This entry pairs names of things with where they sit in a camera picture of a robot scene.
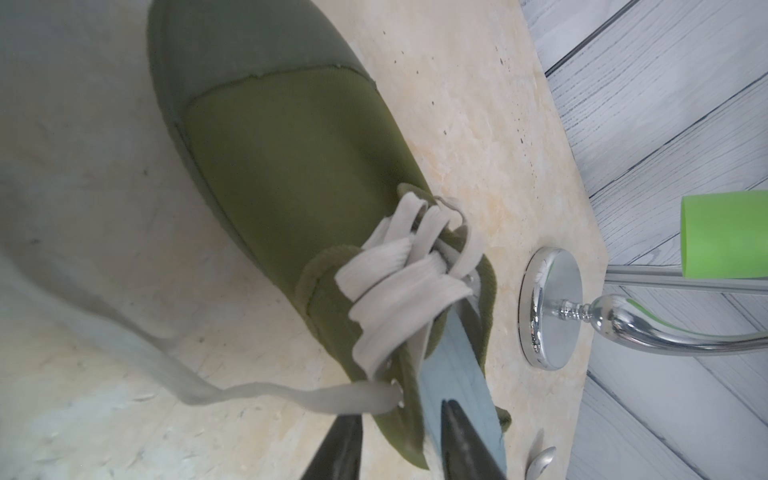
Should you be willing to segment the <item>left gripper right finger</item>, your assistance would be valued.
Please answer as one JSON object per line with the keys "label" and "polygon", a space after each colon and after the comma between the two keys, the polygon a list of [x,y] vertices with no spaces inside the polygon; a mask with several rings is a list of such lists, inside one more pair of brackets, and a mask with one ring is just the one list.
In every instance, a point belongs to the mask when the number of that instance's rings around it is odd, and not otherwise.
{"label": "left gripper right finger", "polygon": [[447,480],[506,478],[456,400],[441,404],[441,454]]}

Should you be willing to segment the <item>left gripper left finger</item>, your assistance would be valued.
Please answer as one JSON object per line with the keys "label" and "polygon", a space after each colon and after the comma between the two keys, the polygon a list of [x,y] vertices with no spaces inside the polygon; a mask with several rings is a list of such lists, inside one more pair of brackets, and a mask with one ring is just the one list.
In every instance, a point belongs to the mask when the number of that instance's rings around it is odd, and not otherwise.
{"label": "left gripper left finger", "polygon": [[338,416],[301,479],[358,480],[360,478],[362,443],[362,416]]}

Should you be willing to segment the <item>grey blue insole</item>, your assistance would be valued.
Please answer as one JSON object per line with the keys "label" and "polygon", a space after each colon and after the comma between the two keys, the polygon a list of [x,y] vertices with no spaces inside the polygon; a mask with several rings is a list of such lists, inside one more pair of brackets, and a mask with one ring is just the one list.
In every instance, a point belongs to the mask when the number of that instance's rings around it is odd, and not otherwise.
{"label": "grey blue insole", "polygon": [[445,477],[440,418],[444,400],[458,401],[493,462],[502,473],[507,472],[501,422],[457,305],[448,310],[442,337],[422,362],[418,387],[425,430],[423,452],[433,478]]}

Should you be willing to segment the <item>olive green shoe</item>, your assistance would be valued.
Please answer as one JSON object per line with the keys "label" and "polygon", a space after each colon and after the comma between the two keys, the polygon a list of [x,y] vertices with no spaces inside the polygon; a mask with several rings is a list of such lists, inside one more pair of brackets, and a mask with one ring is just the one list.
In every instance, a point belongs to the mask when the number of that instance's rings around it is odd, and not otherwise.
{"label": "olive green shoe", "polygon": [[158,106],[207,205],[288,298],[348,382],[218,388],[147,333],[37,285],[1,281],[188,405],[274,396],[371,415],[428,469],[418,378],[459,307],[484,374],[496,279],[482,235],[433,194],[374,81],[310,1],[155,1],[147,51]]}

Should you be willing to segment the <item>silver metal spoon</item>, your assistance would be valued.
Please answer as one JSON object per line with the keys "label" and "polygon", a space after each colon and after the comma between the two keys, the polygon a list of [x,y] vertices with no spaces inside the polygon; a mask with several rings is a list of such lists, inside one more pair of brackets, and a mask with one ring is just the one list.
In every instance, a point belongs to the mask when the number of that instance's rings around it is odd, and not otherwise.
{"label": "silver metal spoon", "polygon": [[538,480],[547,467],[553,462],[556,452],[557,448],[551,446],[535,455],[527,466],[524,479]]}

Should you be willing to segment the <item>silver metal cup stand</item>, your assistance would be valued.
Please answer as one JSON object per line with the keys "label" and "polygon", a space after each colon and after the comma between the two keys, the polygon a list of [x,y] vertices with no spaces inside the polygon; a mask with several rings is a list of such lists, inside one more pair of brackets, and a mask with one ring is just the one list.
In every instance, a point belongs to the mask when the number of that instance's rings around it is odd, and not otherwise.
{"label": "silver metal cup stand", "polygon": [[518,327],[527,362],[542,370],[563,368],[575,351],[583,323],[627,348],[666,356],[726,356],[767,348],[765,331],[710,335],[678,328],[637,301],[606,294],[584,303],[577,261],[560,248],[543,247],[531,258],[520,291]]}

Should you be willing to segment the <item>green plastic wine glass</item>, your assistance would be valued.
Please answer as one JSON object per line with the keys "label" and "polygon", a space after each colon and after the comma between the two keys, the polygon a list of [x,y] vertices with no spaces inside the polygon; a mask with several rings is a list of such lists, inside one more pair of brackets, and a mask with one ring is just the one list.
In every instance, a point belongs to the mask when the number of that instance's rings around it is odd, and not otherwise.
{"label": "green plastic wine glass", "polygon": [[767,192],[685,196],[681,200],[683,276],[750,279],[767,275]]}

